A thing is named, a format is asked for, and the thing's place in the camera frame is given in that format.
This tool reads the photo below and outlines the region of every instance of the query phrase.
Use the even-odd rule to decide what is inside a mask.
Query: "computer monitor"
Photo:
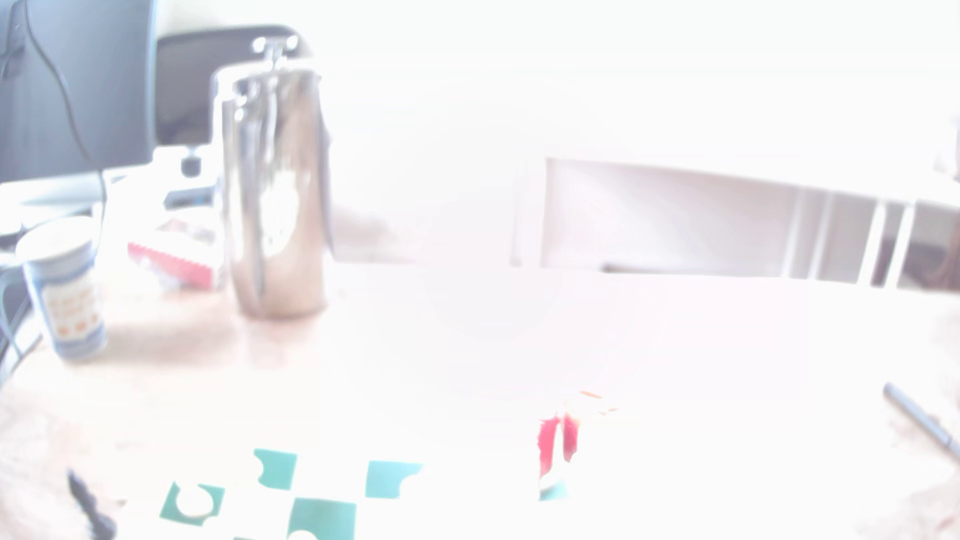
[[[90,172],[150,162],[154,20],[154,0],[0,0],[0,193],[11,181],[45,179],[15,192],[88,198],[99,191]],[[89,156],[34,41],[62,76]]]
[[[251,44],[258,37],[287,37],[286,26],[221,28],[161,37],[156,42],[156,142],[160,145],[202,146],[212,140],[210,81],[218,69],[232,63],[259,61]],[[305,43],[289,58],[307,54]]]

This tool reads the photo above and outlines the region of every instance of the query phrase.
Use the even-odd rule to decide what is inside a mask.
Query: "blue pen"
[[[947,430],[944,430],[940,427],[940,424],[937,424],[937,421],[926,414],[923,409],[921,409],[917,404],[906,397],[906,394],[900,391],[899,388],[887,382],[883,385],[883,393],[893,400],[894,403],[900,406],[903,409],[903,412],[907,414],[910,418],[913,419],[921,428],[924,429],[931,437],[933,437],[938,443],[946,448],[951,454],[960,458],[960,444],[953,438],[953,435],[949,434]]]

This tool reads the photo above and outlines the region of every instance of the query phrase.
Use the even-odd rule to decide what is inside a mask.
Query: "black cable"
[[[10,322],[17,321],[17,324],[22,323],[23,317],[25,315],[25,311],[27,310],[27,306],[29,305],[30,305],[29,302],[21,302],[20,307],[16,309],[16,313],[13,314],[13,317],[10,319]],[[11,347],[13,347],[13,351],[16,353],[16,361],[17,363],[19,363],[20,360],[23,359],[23,356],[27,354],[27,351],[20,349],[20,346],[16,344],[16,332],[14,331],[12,333],[13,333],[13,336],[8,336],[7,339],[8,341],[10,341]]]
[[[47,69],[49,69],[50,73],[57,79],[57,86],[60,87],[60,95],[63,96],[63,104],[66,106],[67,122],[70,124],[70,132],[73,134],[74,140],[77,141],[77,147],[80,148],[80,153],[84,155],[86,164],[97,172],[97,177],[100,179],[100,231],[98,231],[97,245],[94,251],[94,257],[96,257],[96,251],[100,249],[100,240],[104,233],[104,215],[107,213],[107,180],[104,178],[104,169],[98,166],[96,160],[90,156],[90,153],[86,150],[83,138],[80,137],[80,130],[77,129],[77,119],[73,114],[73,102],[70,100],[70,93],[67,90],[66,80],[63,78],[63,74],[60,73],[54,63],[50,61],[50,57],[47,56],[46,51],[44,51],[43,47],[36,41],[34,29],[30,24],[30,0],[23,0],[23,22],[27,29],[27,36],[30,38],[30,42],[34,45],[37,53],[40,54],[40,59],[43,60]]]
[[[16,320],[17,315],[20,315],[20,310],[23,308],[23,305],[26,303],[21,303],[20,307],[17,309],[16,314],[13,316],[13,318],[8,318],[7,307],[5,305],[6,299],[4,298],[5,293],[7,292],[7,289],[11,288],[11,286],[13,285],[13,281],[10,278],[10,276],[12,275],[11,271],[13,272],[19,271],[19,267],[15,267],[15,268],[16,270],[12,270],[11,268],[5,268],[4,270],[0,270],[0,319],[2,319],[0,320],[0,334],[2,334],[3,337],[7,338],[7,342],[10,344],[10,347],[16,353],[16,361],[17,363],[19,363],[19,361],[23,359],[23,351],[21,351],[20,347],[16,344],[16,332],[11,329],[11,323]]]
[[[67,485],[70,495],[80,505],[89,521],[89,533],[92,540],[113,540],[117,534],[117,525],[109,517],[97,511],[97,498],[90,493],[89,488],[80,477],[71,470],[67,470]]]

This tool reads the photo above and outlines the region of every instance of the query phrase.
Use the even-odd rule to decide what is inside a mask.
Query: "wooden table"
[[[225,447],[516,441],[581,389],[617,399],[640,434],[620,535],[960,538],[955,463],[881,396],[892,380],[960,433],[955,296],[335,270],[322,315],[280,322],[246,320],[224,292],[108,277],[104,354],[69,364],[40,346],[0,389],[0,538],[84,537],[67,467],[122,516],[144,486]],[[576,512],[595,537],[626,515]]]

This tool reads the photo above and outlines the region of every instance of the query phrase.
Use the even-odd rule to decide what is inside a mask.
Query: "blue and white jar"
[[[44,336],[64,359],[83,358],[107,346],[107,331],[94,279],[96,224],[86,216],[44,223],[16,245]]]

